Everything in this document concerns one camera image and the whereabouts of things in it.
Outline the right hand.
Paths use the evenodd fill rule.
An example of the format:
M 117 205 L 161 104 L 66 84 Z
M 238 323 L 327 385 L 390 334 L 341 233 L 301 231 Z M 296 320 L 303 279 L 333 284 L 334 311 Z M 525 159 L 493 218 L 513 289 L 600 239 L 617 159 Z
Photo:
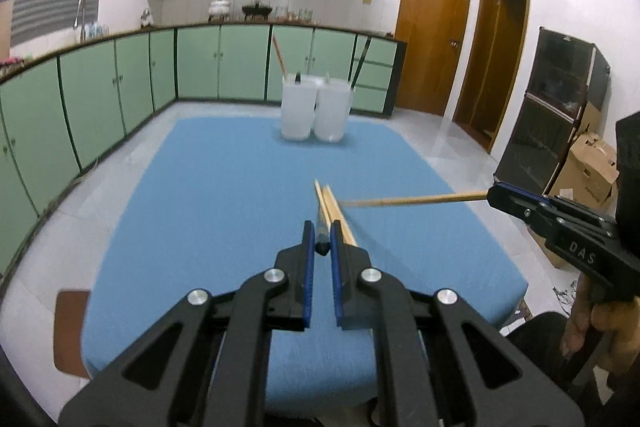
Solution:
M 564 357 L 582 349 L 590 326 L 611 335 L 611 343 L 597 363 L 615 376 L 629 372 L 639 355 L 639 298 L 619 303 L 592 303 L 589 299 L 591 281 L 582 274 L 561 341 Z

